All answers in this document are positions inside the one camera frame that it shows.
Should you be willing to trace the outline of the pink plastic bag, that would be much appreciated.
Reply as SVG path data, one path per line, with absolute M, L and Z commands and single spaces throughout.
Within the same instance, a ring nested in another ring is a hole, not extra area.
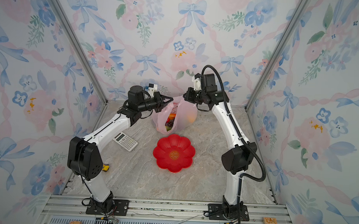
M 175 97 L 161 112 L 153 111 L 152 121 L 158 132 L 169 136 L 193 124 L 197 114 L 196 105 L 180 96 Z

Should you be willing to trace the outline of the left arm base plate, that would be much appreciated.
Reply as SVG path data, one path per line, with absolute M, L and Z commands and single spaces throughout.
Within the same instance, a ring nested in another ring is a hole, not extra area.
M 103 216 L 126 216 L 129 208 L 129 200 L 114 199 L 109 203 L 101 203 L 90 198 L 87 205 L 83 204 L 87 215 L 103 215 Z

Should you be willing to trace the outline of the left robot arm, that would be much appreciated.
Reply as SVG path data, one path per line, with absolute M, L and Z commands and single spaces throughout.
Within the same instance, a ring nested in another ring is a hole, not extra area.
M 128 92 L 128 99 L 113 118 L 92 133 L 82 138 L 71 139 L 67 165 L 81 178 L 90 192 L 90 207 L 106 216 L 112 214 L 116 208 L 113 193 L 101 175 L 104 165 L 101 157 L 103 148 L 118 134 L 141 119 L 143 112 L 158 113 L 173 100 L 172 97 L 160 94 L 153 87 L 146 91 L 141 86 L 133 86 Z

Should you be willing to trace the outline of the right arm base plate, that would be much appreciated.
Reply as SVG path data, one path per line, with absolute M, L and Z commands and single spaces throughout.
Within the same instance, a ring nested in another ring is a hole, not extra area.
M 227 205 L 227 204 L 208 204 L 208 210 L 204 212 L 204 217 L 209 220 L 248 222 L 249 212 L 245 205 Z

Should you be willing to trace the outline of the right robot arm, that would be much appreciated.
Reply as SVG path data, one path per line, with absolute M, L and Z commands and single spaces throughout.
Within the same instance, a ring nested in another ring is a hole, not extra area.
M 219 90 L 214 74 L 197 74 L 192 77 L 193 87 L 190 87 L 183 98 L 196 105 L 206 104 L 217 118 L 226 137 L 228 151 L 221 156 L 221 162 L 227 171 L 227 184 L 223 196 L 222 211 L 219 216 L 228 220 L 236 220 L 244 212 L 241 205 L 241 175 L 246 173 L 254 159 L 253 153 L 247 147 L 257 150 L 255 143 L 250 143 L 237 124 L 231 105 L 224 90 Z

